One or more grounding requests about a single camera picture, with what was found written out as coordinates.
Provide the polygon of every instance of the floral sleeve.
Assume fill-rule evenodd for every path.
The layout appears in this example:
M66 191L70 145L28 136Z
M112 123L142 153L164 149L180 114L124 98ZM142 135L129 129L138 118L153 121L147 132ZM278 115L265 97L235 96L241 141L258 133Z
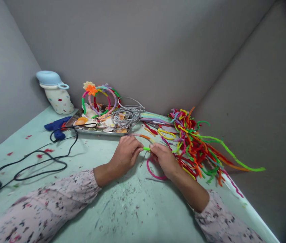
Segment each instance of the floral sleeve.
M233 215L217 192L208 190L209 203L195 219L209 242L264 242L258 234Z
M50 241L100 190L91 169L29 193L0 216L0 242Z

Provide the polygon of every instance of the table surface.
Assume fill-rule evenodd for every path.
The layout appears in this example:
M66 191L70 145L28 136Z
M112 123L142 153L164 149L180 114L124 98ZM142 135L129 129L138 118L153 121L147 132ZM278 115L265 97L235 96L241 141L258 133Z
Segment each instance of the table surface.
M62 118L51 107L37 115L33 120L0 144L0 167L20 160L24 155L50 142L50 132L44 125ZM151 136L141 123L132 128L133 133ZM74 132L65 131L67 137ZM149 146L149 141L138 137ZM160 142L160 136L154 138ZM119 137L79 134L77 143L67 158L61 159L68 167L58 173L48 173L26 181L13 181L0 191L0 214L18 198L48 185L72 173L90 169L107 163L116 149ZM53 149L52 156L66 155L74 139L68 139L43 148ZM137 164L123 178L105 187L96 200L69 221L55 236L54 242L206 242L205 237L194 221L191 209L180 192L170 181L155 182L146 168L146 154L141 152ZM1 182L7 183L21 169L46 159L31 155L21 163L9 166L0 172ZM55 162L47 162L27 170L26 177L39 171L61 168ZM256 213L251 204L236 194L229 183L223 187L215 180L209 185L206 179L198 182L206 189L214 189L222 197L225 205L247 225L253 228L265 241L278 242L276 237Z

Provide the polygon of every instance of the decorated headband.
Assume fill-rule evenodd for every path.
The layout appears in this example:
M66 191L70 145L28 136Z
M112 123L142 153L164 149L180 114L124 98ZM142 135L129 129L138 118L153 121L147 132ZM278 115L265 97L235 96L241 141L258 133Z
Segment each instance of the decorated headband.
M113 89L112 87L110 87L108 84L105 84L105 85L102 85L102 86L111 89L111 90L114 92L114 94L116 95L116 97L117 97L118 99L120 98L120 96L119 96L119 94L117 93L117 91L116 91L115 89ZM98 91L104 93L104 94L108 97L108 101L110 102L109 96L106 94L106 92L109 93L108 90L103 89L103 90L98 90ZM119 101L118 101L118 106L117 106L117 108L116 108L115 110L117 110L118 108L120 108L120 104L121 104L121 103L120 103L120 100L119 100ZM93 106L98 110L98 105L97 105L97 103L96 103L96 96L93 98Z
M110 89L110 88L107 88L106 86L99 86L99 87L95 87L95 84L93 84L92 82L86 82L83 84L83 88L86 90L86 92L84 92L83 96L82 96L82 106L83 106L83 110L84 110L84 114L86 114L86 107L85 107L85 96L88 94L88 101L89 101L89 104L90 104L90 107L92 110L94 110L97 115L92 117L92 118L96 118L97 116L102 116L104 114L106 115L109 115L115 108L116 108L116 105L117 105L117 97L115 95L115 93ZM108 105L108 108L105 112L103 113L99 113L95 107L93 106L92 102L91 102L91 95L93 96L96 96L96 94L98 93L98 91L104 93L103 91L106 90L108 93L111 93L115 99L115 103L114 103L114 107L110 110L110 106L111 106L111 102L110 102L110 99L108 97L108 95L105 93L105 95L108 97L108 101L109 101L109 105Z

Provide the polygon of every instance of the blue glue gun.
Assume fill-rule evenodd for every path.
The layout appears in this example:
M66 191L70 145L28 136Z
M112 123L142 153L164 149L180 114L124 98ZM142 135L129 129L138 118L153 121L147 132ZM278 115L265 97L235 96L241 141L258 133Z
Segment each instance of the blue glue gun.
M61 128L64 123L71 119L71 117L72 116L67 116L52 123L46 124L44 125L44 128L48 131L53 131L55 129ZM54 132L54 137L56 140L65 139L65 135L62 133L61 129Z

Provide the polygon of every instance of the polka dot bottle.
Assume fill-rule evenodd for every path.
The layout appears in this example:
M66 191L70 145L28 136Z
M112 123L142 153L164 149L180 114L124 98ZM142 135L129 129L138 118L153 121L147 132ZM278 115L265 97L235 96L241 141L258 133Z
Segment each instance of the polka dot bottle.
M67 91L69 86L64 84L60 76L51 71L40 71L36 74L40 86L44 88L46 97L56 113L67 115L74 111L75 107Z

